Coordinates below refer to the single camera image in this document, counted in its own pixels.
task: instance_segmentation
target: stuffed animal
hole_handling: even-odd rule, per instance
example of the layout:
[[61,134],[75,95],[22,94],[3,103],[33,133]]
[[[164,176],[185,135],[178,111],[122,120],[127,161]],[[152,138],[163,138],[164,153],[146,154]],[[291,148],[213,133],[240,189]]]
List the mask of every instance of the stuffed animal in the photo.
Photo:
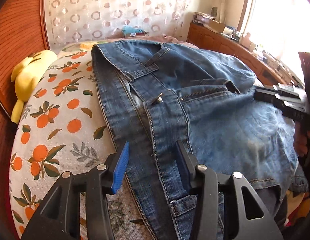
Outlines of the stuffed animal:
[[11,82],[15,81],[17,102],[11,114],[11,121],[19,123],[24,102],[27,102],[44,75],[47,68],[57,60],[57,55],[50,50],[43,50],[33,57],[26,57],[17,64],[11,74]]

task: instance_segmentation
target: bed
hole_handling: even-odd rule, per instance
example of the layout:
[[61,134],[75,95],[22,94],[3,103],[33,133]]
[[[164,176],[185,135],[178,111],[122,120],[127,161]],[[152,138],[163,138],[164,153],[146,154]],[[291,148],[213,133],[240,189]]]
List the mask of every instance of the bed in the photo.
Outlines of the bed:
[[[169,36],[140,39],[196,48]],[[90,51],[94,44],[116,40],[68,44],[25,104],[12,149],[9,181],[20,237],[60,174],[87,172],[114,153],[97,96]],[[126,181],[116,195],[108,196],[108,204],[116,239],[153,239]],[[81,237],[87,239],[84,194],[80,224]]]

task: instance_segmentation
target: wooden dresser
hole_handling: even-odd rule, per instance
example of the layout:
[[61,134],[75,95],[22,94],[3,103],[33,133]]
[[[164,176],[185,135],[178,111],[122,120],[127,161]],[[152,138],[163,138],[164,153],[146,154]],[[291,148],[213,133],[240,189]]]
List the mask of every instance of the wooden dresser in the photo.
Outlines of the wooden dresser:
[[264,85],[286,84],[273,69],[257,59],[248,49],[201,25],[191,23],[187,41],[200,49],[208,49],[235,56],[253,70]]

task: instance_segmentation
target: blue denim jeans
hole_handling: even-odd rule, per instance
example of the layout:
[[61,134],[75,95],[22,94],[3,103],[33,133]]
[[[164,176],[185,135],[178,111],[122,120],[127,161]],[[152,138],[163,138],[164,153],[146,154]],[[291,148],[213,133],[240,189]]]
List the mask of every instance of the blue denim jeans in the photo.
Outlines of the blue denim jeans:
[[[271,104],[254,101],[256,76],[245,64],[213,51],[135,40],[95,45],[92,62],[113,143],[130,142],[126,174],[154,238],[188,240],[191,232],[197,198],[183,189],[177,140],[216,172],[240,171],[254,189],[276,189],[280,204],[297,165],[294,124]],[[160,93],[162,103],[153,103]]]

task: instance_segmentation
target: metal button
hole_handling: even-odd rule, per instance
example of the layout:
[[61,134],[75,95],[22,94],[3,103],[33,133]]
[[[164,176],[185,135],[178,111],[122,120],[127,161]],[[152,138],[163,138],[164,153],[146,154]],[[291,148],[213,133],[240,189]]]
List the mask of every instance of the metal button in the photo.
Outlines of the metal button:
[[63,174],[61,175],[64,179],[67,179],[70,177],[70,172],[69,171],[65,171],[63,172]]
[[197,167],[196,167],[199,171],[205,171],[205,170],[207,170],[207,167],[206,167],[206,165],[204,165],[204,164],[199,164],[199,165],[197,165]]
[[161,103],[161,102],[163,101],[163,99],[161,98],[162,95],[163,95],[163,93],[160,93],[160,94],[158,95],[158,97],[156,97],[156,98],[153,100],[152,105]]
[[236,179],[241,179],[243,177],[243,175],[239,172],[239,171],[236,171],[233,173],[233,176],[236,178]]
[[104,163],[97,165],[97,170],[104,171],[106,169],[106,165]]

